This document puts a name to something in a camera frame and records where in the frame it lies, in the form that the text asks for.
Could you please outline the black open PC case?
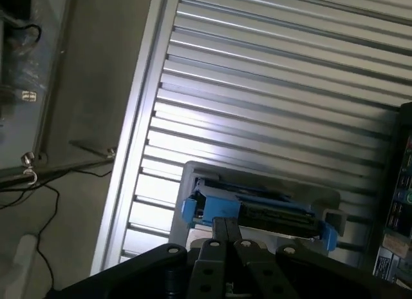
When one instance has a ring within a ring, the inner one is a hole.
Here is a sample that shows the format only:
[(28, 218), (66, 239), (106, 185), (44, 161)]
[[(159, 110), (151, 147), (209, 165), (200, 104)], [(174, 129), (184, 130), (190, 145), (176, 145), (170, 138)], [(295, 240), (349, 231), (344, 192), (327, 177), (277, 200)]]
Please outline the black open PC case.
[(379, 206), (373, 274), (412, 290), (412, 102), (400, 107)]

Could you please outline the metal frame with clear panel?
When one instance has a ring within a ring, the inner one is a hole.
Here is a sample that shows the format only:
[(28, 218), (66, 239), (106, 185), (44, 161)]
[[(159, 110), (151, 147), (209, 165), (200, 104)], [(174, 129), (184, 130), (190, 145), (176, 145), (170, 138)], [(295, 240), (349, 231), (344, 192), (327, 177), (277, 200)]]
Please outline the metal frame with clear panel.
[(109, 164), (109, 0), (0, 0), (0, 190)]

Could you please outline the blue and grey fixture block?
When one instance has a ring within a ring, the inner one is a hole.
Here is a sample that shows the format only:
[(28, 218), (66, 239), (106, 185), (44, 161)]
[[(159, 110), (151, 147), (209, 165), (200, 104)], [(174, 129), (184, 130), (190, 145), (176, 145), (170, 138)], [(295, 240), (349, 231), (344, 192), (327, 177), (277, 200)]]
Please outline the blue and grey fixture block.
[[(238, 171), (229, 168), (212, 166), (200, 162), (190, 161), (183, 167), (182, 178), (178, 190), (176, 209), (171, 224), (169, 242), (179, 244), (190, 249), (199, 241), (212, 237), (212, 225), (187, 224), (181, 216), (183, 201), (191, 194), (198, 178), (206, 178), (229, 184), (247, 187), (267, 189), (269, 191), (283, 192), (291, 196), (293, 200), (310, 206), (321, 218), (330, 223), (338, 232), (338, 239), (343, 237), (347, 214), (339, 209), (341, 196), (338, 191), (306, 184), (296, 180), (288, 180), (284, 177), (262, 175), (256, 172)], [(260, 229), (239, 226), (243, 238), (256, 241), (262, 248), (275, 252), (285, 244), (297, 244), (328, 255), (323, 243), (319, 239), (304, 239), (279, 233), (271, 233)]]

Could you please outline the black disk with blue bracket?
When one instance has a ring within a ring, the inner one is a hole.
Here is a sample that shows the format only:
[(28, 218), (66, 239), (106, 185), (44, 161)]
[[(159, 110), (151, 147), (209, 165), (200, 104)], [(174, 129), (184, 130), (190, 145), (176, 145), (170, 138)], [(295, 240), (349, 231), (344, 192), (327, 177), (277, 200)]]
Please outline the black disk with blue bracket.
[(243, 227), (304, 239), (319, 239), (328, 252), (337, 247), (337, 230), (310, 206), (283, 192), (198, 178), (183, 201), (187, 224), (211, 226), (215, 217), (235, 218)]

